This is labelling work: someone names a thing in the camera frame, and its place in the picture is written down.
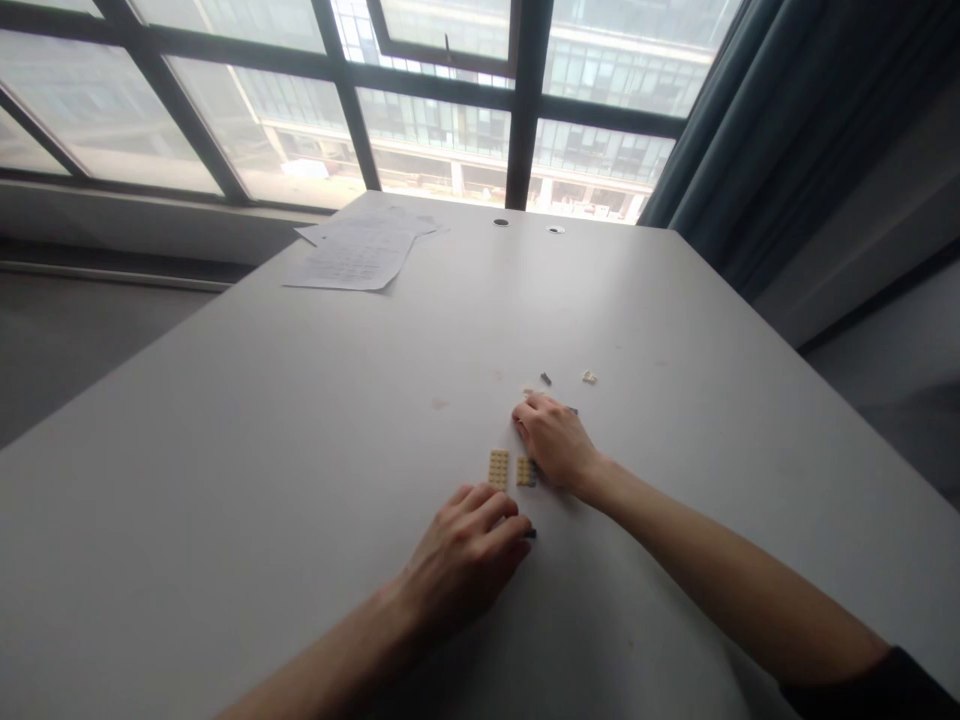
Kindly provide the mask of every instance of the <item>hand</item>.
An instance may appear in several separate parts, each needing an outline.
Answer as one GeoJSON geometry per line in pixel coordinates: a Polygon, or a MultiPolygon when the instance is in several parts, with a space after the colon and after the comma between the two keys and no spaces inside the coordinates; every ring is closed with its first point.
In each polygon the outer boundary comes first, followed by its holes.
{"type": "Polygon", "coordinates": [[[513,409],[513,423],[550,483],[575,495],[603,461],[577,414],[553,398],[534,393],[513,409]]]}
{"type": "Polygon", "coordinates": [[[521,538],[531,527],[516,502],[486,483],[454,493],[395,581],[421,643],[447,639],[493,605],[530,552],[521,538]]]}

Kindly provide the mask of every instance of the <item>window pane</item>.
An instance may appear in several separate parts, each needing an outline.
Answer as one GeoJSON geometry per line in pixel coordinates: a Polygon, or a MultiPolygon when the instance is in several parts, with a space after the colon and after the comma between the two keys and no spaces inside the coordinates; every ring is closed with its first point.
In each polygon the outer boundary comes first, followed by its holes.
{"type": "Polygon", "coordinates": [[[58,7],[61,10],[79,10],[89,13],[96,17],[103,17],[93,0],[20,0],[30,5],[43,5],[44,7],[58,7]]]}
{"type": "Polygon", "coordinates": [[[674,141],[540,120],[527,210],[633,225],[674,141]],[[552,160],[550,144],[552,142],[552,160]]]}
{"type": "Polygon", "coordinates": [[[357,92],[384,190],[503,207],[510,113],[357,92]]]}
{"type": "Polygon", "coordinates": [[[366,189],[333,83],[169,60],[254,197],[339,209],[366,189]]]}
{"type": "Polygon", "coordinates": [[[0,82],[96,177],[220,194],[124,50],[0,31],[0,82]]]}
{"type": "Polygon", "coordinates": [[[134,0],[152,25],[323,52],[310,0],[134,0]]]}
{"type": "Polygon", "coordinates": [[[63,166],[2,108],[0,108],[0,165],[17,170],[68,174],[63,166]]]}
{"type": "Polygon", "coordinates": [[[390,39],[506,60],[510,0],[381,0],[390,39]]]}
{"type": "MultiPolygon", "coordinates": [[[[442,2],[433,0],[430,7],[444,7],[442,2]]],[[[389,57],[380,53],[380,45],[377,43],[376,33],[373,32],[373,26],[370,24],[370,11],[367,9],[366,0],[333,0],[333,12],[337,20],[337,28],[340,30],[340,42],[343,43],[343,53],[351,62],[367,63],[369,65],[381,65],[383,67],[403,70],[404,72],[419,73],[421,75],[439,75],[440,77],[452,78],[454,80],[463,80],[464,82],[479,83],[481,80],[487,85],[494,87],[512,88],[513,80],[503,77],[481,75],[481,73],[470,70],[458,70],[445,67],[443,65],[432,65],[430,63],[414,62],[413,60],[404,60],[402,58],[389,57]]],[[[497,16],[488,18],[490,21],[496,20],[497,16]]],[[[471,19],[469,13],[462,9],[459,14],[444,18],[444,32],[451,38],[454,36],[464,38],[463,43],[473,43],[474,40],[467,38],[479,38],[483,23],[471,19]]]]}
{"type": "Polygon", "coordinates": [[[686,117],[740,2],[555,0],[543,91],[686,117]]]}

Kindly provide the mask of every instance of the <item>white table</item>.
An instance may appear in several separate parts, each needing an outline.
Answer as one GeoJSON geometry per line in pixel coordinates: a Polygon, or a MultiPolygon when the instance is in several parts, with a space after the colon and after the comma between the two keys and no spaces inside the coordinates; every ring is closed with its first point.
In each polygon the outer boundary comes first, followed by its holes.
{"type": "MultiPolygon", "coordinates": [[[[510,410],[544,371],[602,450],[960,694],[960,517],[678,235],[379,193],[343,212],[387,204],[451,230],[386,291],[281,287],[297,243],[0,453],[0,716],[219,710],[397,572],[491,448],[512,474],[510,410]]],[[[401,701],[747,716],[635,542],[510,492],[534,552],[401,701]]]]}

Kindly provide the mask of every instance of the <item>window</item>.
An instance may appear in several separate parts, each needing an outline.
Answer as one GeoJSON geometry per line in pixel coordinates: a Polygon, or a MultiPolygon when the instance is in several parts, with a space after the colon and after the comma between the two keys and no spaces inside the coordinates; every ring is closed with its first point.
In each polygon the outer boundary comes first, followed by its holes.
{"type": "Polygon", "coordinates": [[[673,140],[541,120],[527,210],[635,224],[673,140]]]}
{"type": "Polygon", "coordinates": [[[366,190],[333,83],[171,63],[254,198],[342,208],[366,190]]]}
{"type": "Polygon", "coordinates": [[[4,110],[0,110],[0,166],[67,174],[60,163],[4,110]]]}
{"type": "Polygon", "coordinates": [[[0,84],[107,180],[220,193],[124,50],[0,31],[0,84]]]}
{"type": "Polygon", "coordinates": [[[740,0],[554,0],[543,91],[686,117],[740,0]]]}
{"type": "Polygon", "coordinates": [[[506,60],[510,0],[380,0],[394,42],[506,60]]]}
{"type": "Polygon", "coordinates": [[[383,189],[504,206],[510,114],[359,90],[383,189]]]}
{"type": "Polygon", "coordinates": [[[0,177],[632,223],[741,3],[0,0],[0,177]]]}
{"type": "Polygon", "coordinates": [[[43,5],[44,7],[55,7],[62,10],[76,10],[89,13],[95,17],[103,17],[100,11],[97,10],[97,6],[93,4],[93,0],[21,0],[21,2],[24,1],[30,5],[43,5]]]}
{"type": "MultiPolygon", "coordinates": [[[[385,14],[387,7],[388,4],[384,4],[385,14]]],[[[373,31],[367,0],[334,0],[333,8],[337,20],[337,28],[340,31],[340,42],[343,44],[343,54],[351,62],[380,65],[381,67],[391,68],[393,70],[417,73],[419,75],[431,75],[450,80],[462,80],[464,82],[477,83],[478,85],[491,85],[501,88],[512,88],[514,85],[513,80],[497,75],[487,75],[471,70],[460,70],[444,65],[385,55],[381,52],[376,33],[373,31]]],[[[438,16],[433,13],[443,11],[445,5],[438,0],[433,0],[426,4],[417,4],[417,10],[419,12],[422,13],[425,8],[428,11],[428,17],[433,18],[433,22],[439,22],[437,20],[438,16]]],[[[473,30],[476,27],[476,22],[476,13],[471,13],[461,7],[452,18],[444,16],[442,25],[446,28],[448,36],[452,34],[456,37],[466,38],[467,36],[474,36],[473,30]]],[[[466,39],[463,40],[462,44],[464,44],[464,46],[480,47],[479,43],[467,41],[466,39]]]]}
{"type": "Polygon", "coordinates": [[[323,52],[310,0],[134,0],[148,23],[323,52]]]}

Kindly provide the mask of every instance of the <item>white wall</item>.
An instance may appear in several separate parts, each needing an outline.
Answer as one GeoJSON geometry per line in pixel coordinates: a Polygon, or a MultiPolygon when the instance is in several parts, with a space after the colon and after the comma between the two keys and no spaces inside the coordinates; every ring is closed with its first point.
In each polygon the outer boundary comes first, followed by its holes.
{"type": "Polygon", "coordinates": [[[799,347],[960,236],[960,79],[754,303],[799,347]]]}
{"type": "Polygon", "coordinates": [[[960,509],[960,261],[807,360],[960,509]]]}
{"type": "Polygon", "coordinates": [[[0,181],[0,236],[260,265],[326,216],[0,181]]]}
{"type": "Polygon", "coordinates": [[[215,297],[0,273],[0,448],[215,297]]]}

